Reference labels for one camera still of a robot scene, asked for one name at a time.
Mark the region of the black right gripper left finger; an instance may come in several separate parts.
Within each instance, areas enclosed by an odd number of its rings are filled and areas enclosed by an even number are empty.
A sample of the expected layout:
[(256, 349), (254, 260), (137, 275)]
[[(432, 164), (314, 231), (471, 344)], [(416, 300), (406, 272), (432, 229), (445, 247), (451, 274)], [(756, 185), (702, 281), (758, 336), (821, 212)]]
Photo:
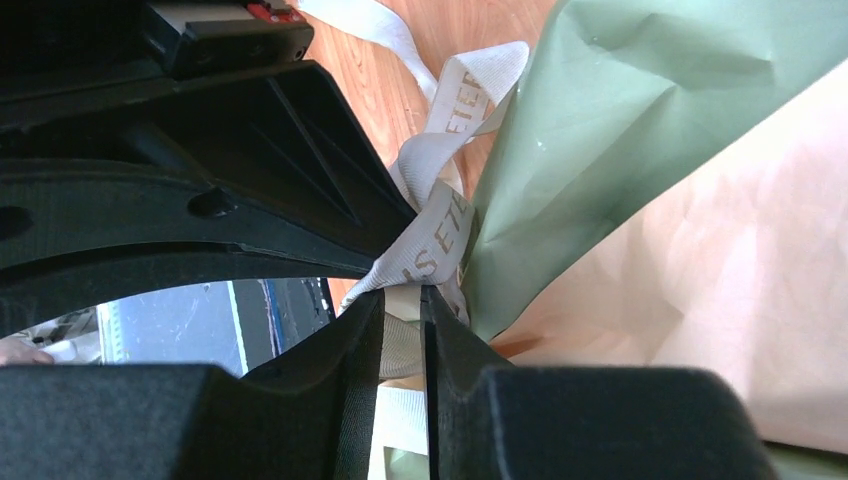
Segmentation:
[(214, 365), (1, 371), (5, 479), (364, 479), (384, 297), (237, 378)]

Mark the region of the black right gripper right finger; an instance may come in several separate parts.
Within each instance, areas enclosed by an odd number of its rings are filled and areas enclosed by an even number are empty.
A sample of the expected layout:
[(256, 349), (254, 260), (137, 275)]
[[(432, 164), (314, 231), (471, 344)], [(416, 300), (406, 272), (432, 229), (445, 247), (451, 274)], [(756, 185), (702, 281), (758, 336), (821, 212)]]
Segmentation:
[(518, 367), (421, 292), (434, 479), (773, 479), (716, 375), (688, 368)]

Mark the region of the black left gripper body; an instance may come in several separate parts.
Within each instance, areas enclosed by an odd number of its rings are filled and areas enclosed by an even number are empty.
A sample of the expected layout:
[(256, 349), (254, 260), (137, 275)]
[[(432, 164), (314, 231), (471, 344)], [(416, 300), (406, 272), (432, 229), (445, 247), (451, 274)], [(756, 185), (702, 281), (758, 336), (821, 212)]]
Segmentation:
[(108, 87), (173, 76), (177, 5), (2, 2), (2, 158), (185, 158), (156, 121), (96, 106)]

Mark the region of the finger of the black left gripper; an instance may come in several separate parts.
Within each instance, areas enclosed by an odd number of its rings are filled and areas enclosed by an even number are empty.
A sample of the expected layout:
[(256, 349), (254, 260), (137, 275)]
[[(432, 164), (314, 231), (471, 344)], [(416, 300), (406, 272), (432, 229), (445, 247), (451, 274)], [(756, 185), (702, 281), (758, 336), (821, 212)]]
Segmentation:
[(361, 278), (373, 260), (304, 259), (216, 243), (152, 243), (63, 254), (1, 270), (1, 334), (140, 293), (222, 280)]
[(1, 103), (1, 275), (224, 250), (364, 274), (413, 219), (313, 61)]

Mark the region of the green and peach wrapping paper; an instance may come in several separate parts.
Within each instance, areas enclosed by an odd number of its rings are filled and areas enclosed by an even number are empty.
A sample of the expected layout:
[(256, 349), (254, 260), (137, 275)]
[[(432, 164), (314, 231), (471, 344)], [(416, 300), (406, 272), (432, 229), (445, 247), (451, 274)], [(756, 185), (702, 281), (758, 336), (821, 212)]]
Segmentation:
[(518, 367), (688, 368), (773, 479), (847, 475), (847, 5), (562, 1), (535, 47), (399, 56), (431, 103), (379, 278)]

